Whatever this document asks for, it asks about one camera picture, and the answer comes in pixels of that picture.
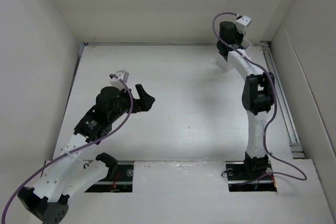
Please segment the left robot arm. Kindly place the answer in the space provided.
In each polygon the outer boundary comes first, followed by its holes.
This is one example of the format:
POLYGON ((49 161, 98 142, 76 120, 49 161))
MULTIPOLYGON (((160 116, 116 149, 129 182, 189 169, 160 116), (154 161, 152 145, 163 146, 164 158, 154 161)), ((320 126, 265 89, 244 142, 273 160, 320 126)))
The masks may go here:
POLYGON ((107 153, 94 154, 97 140, 110 135, 113 123, 124 114, 147 112, 155 98, 141 84, 135 85, 138 99, 116 82, 104 87, 92 106, 73 130, 62 158, 48 163, 45 173, 35 184, 22 187, 17 197, 25 209, 43 223, 60 223, 70 202, 94 183, 112 180, 118 172, 118 160, 107 153))

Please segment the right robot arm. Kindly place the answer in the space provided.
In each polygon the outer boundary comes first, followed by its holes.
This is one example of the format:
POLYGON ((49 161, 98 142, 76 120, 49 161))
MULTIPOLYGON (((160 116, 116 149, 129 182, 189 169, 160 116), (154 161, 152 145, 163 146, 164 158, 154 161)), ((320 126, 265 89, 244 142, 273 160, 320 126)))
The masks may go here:
POLYGON ((243 180, 254 182, 265 174, 269 158, 264 147, 264 129, 274 104, 274 75, 252 62, 243 48, 244 35, 236 24, 220 22, 217 49, 245 81, 241 97, 248 117, 248 144, 243 165, 243 180))

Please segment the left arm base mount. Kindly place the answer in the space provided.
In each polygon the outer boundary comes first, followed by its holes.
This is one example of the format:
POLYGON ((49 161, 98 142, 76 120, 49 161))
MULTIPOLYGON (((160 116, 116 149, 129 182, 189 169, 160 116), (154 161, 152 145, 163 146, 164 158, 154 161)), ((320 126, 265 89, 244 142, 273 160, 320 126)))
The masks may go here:
POLYGON ((133 189, 134 162, 120 162, 115 172, 86 190, 86 193, 131 193, 133 189))

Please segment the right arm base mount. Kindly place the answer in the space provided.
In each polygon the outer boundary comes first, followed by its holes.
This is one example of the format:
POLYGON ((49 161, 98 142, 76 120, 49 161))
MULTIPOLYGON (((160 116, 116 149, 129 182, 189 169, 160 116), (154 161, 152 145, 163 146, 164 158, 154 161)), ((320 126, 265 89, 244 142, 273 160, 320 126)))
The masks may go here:
POLYGON ((269 162, 266 168, 249 172, 244 162, 226 162, 221 176, 227 179, 229 192, 276 192, 277 185, 269 162))

